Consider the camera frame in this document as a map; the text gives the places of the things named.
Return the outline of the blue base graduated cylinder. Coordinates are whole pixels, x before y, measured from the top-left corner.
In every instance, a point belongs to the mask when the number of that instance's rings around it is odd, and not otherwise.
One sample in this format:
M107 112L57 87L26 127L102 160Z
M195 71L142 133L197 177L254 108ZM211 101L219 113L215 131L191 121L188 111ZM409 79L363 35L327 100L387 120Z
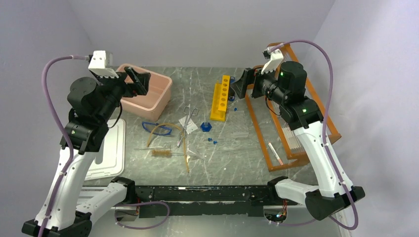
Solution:
M210 132L212 129L210 120L209 119L204 120L204 122L200 125L200 129L202 132Z

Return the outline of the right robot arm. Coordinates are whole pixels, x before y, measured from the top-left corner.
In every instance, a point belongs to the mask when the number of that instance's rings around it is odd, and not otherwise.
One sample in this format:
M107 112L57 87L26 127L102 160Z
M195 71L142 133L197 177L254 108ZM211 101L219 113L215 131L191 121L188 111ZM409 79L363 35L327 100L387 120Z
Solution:
M244 69L240 79L231 88L236 96L244 98L253 85L253 98L264 97L279 106L279 115L294 132L304 147L314 169L317 185L295 182L281 177L267 190L271 204L284 199L303 204L316 220L331 217L365 197L364 189L354 186L340 166L330 140L323 131L324 117L318 104L305 95L307 73L294 61L280 64L279 75Z

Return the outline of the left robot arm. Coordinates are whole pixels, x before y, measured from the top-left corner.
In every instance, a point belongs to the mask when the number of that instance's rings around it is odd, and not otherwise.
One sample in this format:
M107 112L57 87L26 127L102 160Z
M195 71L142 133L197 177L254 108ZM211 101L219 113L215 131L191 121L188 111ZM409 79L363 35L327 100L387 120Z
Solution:
M108 120L121 99L145 96L149 72L131 66L115 77L95 76L75 80L70 87L69 121L60 141L59 164L47 198L38 215L23 224L33 237L86 237L93 224L117 204L138 202L135 182L116 177L89 201L78 204L87 172L109 131Z

